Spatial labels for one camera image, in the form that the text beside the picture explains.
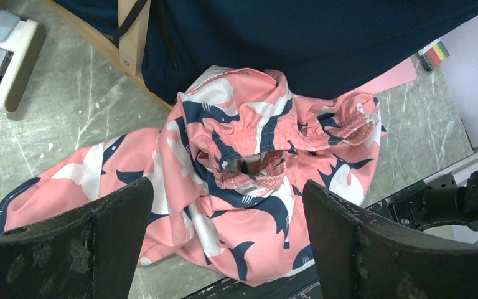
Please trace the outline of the pink patterned shorts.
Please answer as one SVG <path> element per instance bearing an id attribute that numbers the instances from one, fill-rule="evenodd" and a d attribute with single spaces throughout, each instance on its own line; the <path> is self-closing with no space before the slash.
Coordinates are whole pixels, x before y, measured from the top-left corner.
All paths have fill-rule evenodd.
<path id="1" fill-rule="evenodd" d="M 282 72 L 211 66 L 162 128 L 80 148 L 0 202 L 0 234 L 148 178 L 138 265 L 176 254 L 253 287 L 314 264 L 302 203 L 312 180 L 361 205 L 385 134 L 380 103 L 292 93 Z"/>

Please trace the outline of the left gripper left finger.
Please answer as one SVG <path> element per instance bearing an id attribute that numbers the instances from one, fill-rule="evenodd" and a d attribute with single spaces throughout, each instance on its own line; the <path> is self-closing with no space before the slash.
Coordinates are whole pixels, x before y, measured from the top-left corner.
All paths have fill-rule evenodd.
<path id="1" fill-rule="evenodd" d="M 126 298 L 154 190 L 148 178 L 0 234 L 0 298 Z"/>

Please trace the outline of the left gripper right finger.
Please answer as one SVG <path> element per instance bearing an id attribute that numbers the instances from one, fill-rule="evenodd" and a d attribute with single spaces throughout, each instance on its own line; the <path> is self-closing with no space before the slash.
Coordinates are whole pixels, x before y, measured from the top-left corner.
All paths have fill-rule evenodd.
<path id="1" fill-rule="evenodd" d="M 314 181 L 302 200 L 324 298 L 478 298 L 478 245 L 403 227 Z"/>

